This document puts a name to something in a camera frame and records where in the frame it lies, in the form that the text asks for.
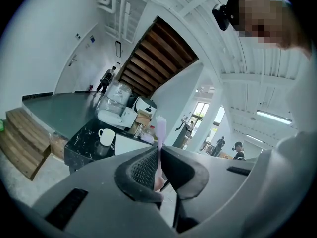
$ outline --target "cardboard box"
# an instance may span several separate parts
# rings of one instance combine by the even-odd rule
[[[226,153],[224,153],[224,152],[220,152],[220,154],[219,154],[218,157],[224,158],[224,159],[233,159],[232,156],[230,156],[230,155],[228,155],[228,154],[226,154]]]
[[[50,134],[51,153],[60,159],[64,160],[64,146],[68,143],[68,139],[58,135],[57,133]]]
[[[138,115],[135,119],[135,122],[143,124],[145,127],[149,125],[151,120],[151,115],[149,115],[148,113],[139,110],[138,111]]]
[[[139,123],[134,122],[128,132],[134,135],[137,132],[138,127]]]

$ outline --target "black slot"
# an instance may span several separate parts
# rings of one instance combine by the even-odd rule
[[[243,176],[248,176],[249,173],[251,172],[251,170],[249,169],[242,169],[242,168],[236,168],[236,167],[229,167],[227,168],[227,170],[236,174],[243,175]]]
[[[176,229],[176,231],[178,233],[182,233],[193,228],[198,224],[199,222],[197,220],[186,216],[183,206],[181,204],[181,200],[179,199],[179,197],[177,197],[173,222],[173,227]]]
[[[88,192],[73,189],[45,218],[53,226],[63,230]]]

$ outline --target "black marble counter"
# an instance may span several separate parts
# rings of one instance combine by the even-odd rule
[[[139,142],[147,143],[135,138],[132,134],[126,131],[99,121],[97,118],[92,118],[65,145],[64,162],[69,166],[70,171],[80,169],[90,162],[115,155],[114,150],[116,136],[114,137],[111,146],[103,146],[99,142],[100,138],[98,136],[98,131],[99,129],[105,128],[112,129],[116,135],[119,134]]]

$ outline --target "wooden step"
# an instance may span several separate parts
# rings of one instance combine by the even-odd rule
[[[36,123],[22,108],[6,112],[8,123],[19,133],[23,140],[43,157],[50,154],[48,132]]]
[[[4,121],[4,131],[0,131],[0,148],[16,168],[30,180],[33,180],[47,158],[25,142],[7,120]]]

